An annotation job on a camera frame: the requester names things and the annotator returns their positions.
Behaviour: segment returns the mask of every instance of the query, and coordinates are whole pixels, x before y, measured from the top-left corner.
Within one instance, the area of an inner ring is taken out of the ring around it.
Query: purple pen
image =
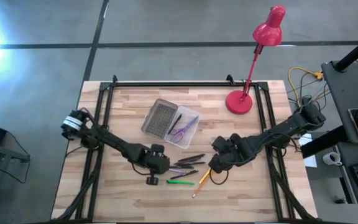
[[[179,174],[186,174],[186,172],[183,171],[183,170],[172,169],[172,168],[169,168],[169,170],[172,171],[172,172],[177,172],[177,173],[179,173]]]

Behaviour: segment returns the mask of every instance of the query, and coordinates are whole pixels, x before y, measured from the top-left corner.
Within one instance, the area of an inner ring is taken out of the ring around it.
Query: pen
[[[197,155],[197,156],[191,156],[191,157],[187,157],[187,158],[184,158],[184,159],[179,159],[178,162],[184,162],[184,161],[194,159],[194,158],[199,158],[199,157],[202,158],[203,156],[205,156],[205,154],[200,154],[200,155]]]
[[[172,172],[177,172],[177,173],[180,173],[180,174],[186,174],[185,171],[183,170],[178,170],[178,169],[172,169],[172,168],[169,168],[169,171],[172,171]]]
[[[180,164],[184,164],[184,163],[187,163],[187,162],[195,162],[195,161],[197,161],[199,159],[201,159],[201,158],[200,157],[192,158],[192,159],[189,159],[189,160],[186,160],[186,161],[176,162],[175,165],[180,165]]]
[[[186,163],[177,164],[177,165],[178,166],[191,166],[191,165],[200,165],[200,164],[206,164],[206,163],[205,162],[186,162]]]
[[[198,170],[192,170],[192,171],[190,171],[190,172],[188,172],[186,174],[171,177],[170,179],[173,180],[173,179],[177,179],[177,178],[180,178],[180,177],[186,177],[187,175],[196,174],[196,173],[198,173]]]
[[[194,185],[194,182],[190,182],[190,181],[183,181],[183,180],[167,180],[168,184],[190,184],[190,185]]]
[[[178,121],[180,120],[181,118],[181,114],[179,115],[179,117],[177,118],[177,120],[173,123],[171,129],[169,129],[169,132],[168,134],[171,134],[171,131],[173,130],[173,128],[177,125]]]
[[[176,168],[176,169],[193,169],[193,166],[170,166],[169,168]]]
[[[206,173],[204,174],[203,178],[201,178],[201,180],[198,182],[199,184],[201,184],[205,180],[205,178],[208,176],[209,172],[211,172],[211,168],[209,168],[206,171]]]

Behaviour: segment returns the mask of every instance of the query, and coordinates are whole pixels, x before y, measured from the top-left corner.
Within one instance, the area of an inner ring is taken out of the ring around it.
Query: clear plastic container
[[[169,134],[169,130],[171,130],[172,126],[175,124],[175,121],[181,115],[180,120],[177,122],[175,127],[172,129]],[[187,130],[183,132],[183,136],[180,134],[180,131],[185,128],[190,122],[194,122],[188,126]],[[198,121],[200,120],[200,114],[197,111],[193,111],[185,106],[179,106],[178,110],[175,114],[175,117],[172,119],[171,125],[164,137],[164,139],[182,149],[188,149],[191,140],[197,130]]]
[[[163,139],[175,117],[178,105],[167,100],[157,99],[142,125],[142,131]]]

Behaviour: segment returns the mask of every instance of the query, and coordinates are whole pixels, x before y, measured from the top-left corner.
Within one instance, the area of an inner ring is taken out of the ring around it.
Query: green marker
[[[190,184],[190,185],[194,185],[194,182],[190,182],[190,181],[183,181],[183,180],[167,180],[168,184]]]

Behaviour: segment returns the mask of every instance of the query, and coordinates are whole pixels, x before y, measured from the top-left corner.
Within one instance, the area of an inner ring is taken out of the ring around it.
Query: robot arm
[[[233,166],[243,166],[254,160],[266,144],[277,148],[285,148],[294,134],[304,134],[322,127],[325,117],[312,104],[305,104],[294,112],[287,120],[258,136],[241,138],[234,133],[225,140],[218,136],[212,143],[217,152],[209,162],[209,166],[218,174]]]
[[[87,119],[93,123],[91,128],[86,126]],[[163,174],[169,170],[170,160],[163,153],[163,146],[153,144],[151,148],[148,148],[142,144],[125,142],[110,133],[106,127],[96,124],[87,111],[72,111],[64,120],[61,128],[65,138],[72,140],[73,136],[79,137],[81,145],[88,149],[96,149],[101,143],[117,149],[128,162],[150,169],[152,176]]]

